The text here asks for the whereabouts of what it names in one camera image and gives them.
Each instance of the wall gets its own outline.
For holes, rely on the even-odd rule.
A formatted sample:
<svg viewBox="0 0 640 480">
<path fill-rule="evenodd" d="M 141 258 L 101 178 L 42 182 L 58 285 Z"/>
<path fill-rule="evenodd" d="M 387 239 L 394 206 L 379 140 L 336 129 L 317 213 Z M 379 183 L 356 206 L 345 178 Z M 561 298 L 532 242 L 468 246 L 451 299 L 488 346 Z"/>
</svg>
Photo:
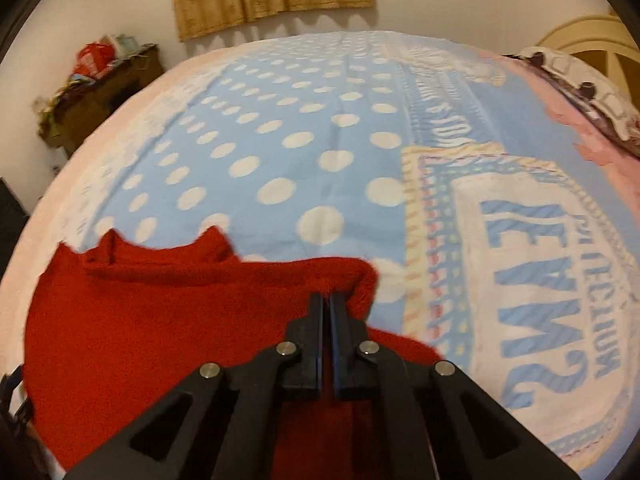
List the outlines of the wall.
<svg viewBox="0 0 640 480">
<path fill-rule="evenodd" d="M 606 12 L 605 0 L 377 0 L 375 9 L 283 13 L 179 43 L 171 0 L 43 0 L 0 64 L 0 175 L 32 210 L 51 174 L 29 104 L 51 95 L 75 52 L 105 32 L 159 43 L 170 68 L 214 48 L 329 30 L 397 30 L 514 53 L 567 20 Z"/>
</svg>

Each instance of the bed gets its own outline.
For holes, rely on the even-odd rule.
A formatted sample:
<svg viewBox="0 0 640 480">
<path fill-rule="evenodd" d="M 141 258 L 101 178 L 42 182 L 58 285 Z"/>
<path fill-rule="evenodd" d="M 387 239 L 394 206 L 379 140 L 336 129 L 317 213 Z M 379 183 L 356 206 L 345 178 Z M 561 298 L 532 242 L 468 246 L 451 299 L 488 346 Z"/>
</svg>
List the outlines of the bed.
<svg viewBox="0 0 640 480">
<path fill-rule="evenodd" d="M 605 479 L 640 428 L 640 161 L 537 70 L 381 31 L 182 63 L 38 204 L 0 287 L 2 369 L 59 241 L 165 248 L 215 225 L 245 260 L 372 263 L 370 326 L 435 346 Z"/>
</svg>

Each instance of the red bag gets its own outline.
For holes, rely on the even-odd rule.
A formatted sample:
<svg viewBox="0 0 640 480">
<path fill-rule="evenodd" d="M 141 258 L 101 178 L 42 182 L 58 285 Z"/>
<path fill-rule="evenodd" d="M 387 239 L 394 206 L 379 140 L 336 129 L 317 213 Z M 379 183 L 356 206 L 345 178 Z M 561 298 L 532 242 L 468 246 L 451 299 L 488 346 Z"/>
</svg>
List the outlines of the red bag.
<svg viewBox="0 0 640 480">
<path fill-rule="evenodd" d="M 74 68 L 74 74 L 100 79 L 115 56 L 116 51 L 110 44 L 89 43 L 76 55 L 78 64 Z"/>
</svg>

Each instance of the red sweater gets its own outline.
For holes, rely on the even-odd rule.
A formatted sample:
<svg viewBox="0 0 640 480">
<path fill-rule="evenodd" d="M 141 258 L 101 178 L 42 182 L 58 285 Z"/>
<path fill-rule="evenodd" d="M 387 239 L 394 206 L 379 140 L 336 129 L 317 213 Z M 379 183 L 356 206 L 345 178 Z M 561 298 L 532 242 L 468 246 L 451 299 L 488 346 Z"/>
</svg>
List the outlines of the red sweater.
<svg viewBox="0 0 640 480">
<path fill-rule="evenodd" d="M 24 338 L 36 429 L 69 469 L 202 363 L 231 367 L 280 342 L 310 293 L 343 292 L 350 315 L 363 319 L 375 285 L 375 270 L 354 258 L 240 262 L 216 228 L 167 250 L 128 244 L 113 230 L 84 254 L 60 244 Z M 439 359 L 418 342 L 369 335 L 406 360 Z M 355 434 L 369 429 L 361 410 L 330 396 L 287 406 L 272 478 L 361 478 L 354 442 L 366 439 Z"/>
</svg>

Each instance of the silver bolt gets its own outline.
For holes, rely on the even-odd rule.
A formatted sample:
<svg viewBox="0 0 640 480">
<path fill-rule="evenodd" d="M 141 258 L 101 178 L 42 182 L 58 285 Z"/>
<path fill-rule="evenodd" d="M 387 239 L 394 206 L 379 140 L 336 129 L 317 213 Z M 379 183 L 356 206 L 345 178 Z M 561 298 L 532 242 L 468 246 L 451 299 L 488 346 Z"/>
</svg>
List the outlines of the silver bolt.
<svg viewBox="0 0 640 480">
<path fill-rule="evenodd" d="M 438 361 L 434 368 L 438 375 L 445 377 L 453 375 L 456 371 L 456 367 L 454 366 L 454 364 L 450 363 L 449 361 Z"/>
<path fill-rule="evenodd" d="M 220 366 L 215 363 L 204 363 L 200 367 L 200 375 L 205 379 L 216 377 L 220 373 Z"/>
<path fill-rule="evenodd" d="M 375 341 L 363 341 L 362 343 L 360 343 L 360 346 L 358 348 L 360 348 L 360 351 L 364 355 L 371 355 L 378 353 L 378 350 L 380 350 L 380 345 Z"/>
<path fill-rule="evenodd" d="M 296 344 L 291 341 L 283 341 L 276 346 L 276 352 L 280 355 L 291 355 L 297 349 Z"/>
</svg>

